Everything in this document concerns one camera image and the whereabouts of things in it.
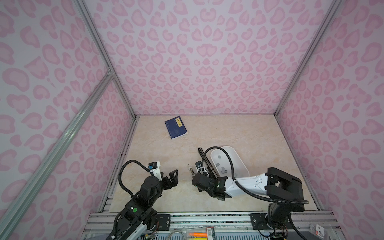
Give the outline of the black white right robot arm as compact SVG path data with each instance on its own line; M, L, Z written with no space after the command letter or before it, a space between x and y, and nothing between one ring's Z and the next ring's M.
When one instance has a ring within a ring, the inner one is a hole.
M197 173L193 176L192 185L220 201L249 195L269 202L265 221L270 229L283 227L292 212L304 212L305 205L309 204L304 199L302 181L277 168L268 168L266 173L255 177L239 179L227 176L213 178Z

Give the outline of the white plastic tray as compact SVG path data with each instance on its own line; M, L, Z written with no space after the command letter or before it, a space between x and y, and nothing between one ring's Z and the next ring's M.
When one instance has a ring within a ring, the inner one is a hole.
M236 150L230 146L223 146L222 149L228 153L232 160L235 178L237 179L249 177L249 170L243 163ZM213 162L213 167L215 168L215 171L219 177L232 177L230 162L223 151L218 149L213 150L211 152L210 158Z

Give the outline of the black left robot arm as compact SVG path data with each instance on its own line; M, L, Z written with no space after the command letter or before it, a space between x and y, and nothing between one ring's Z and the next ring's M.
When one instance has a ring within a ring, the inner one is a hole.
M137 240L146 231L157 227L157 211L153 205L163 191L170 190L178 184L178 170L159 180L156 176L145 178L138 191L120 211L113 223L108 240Z

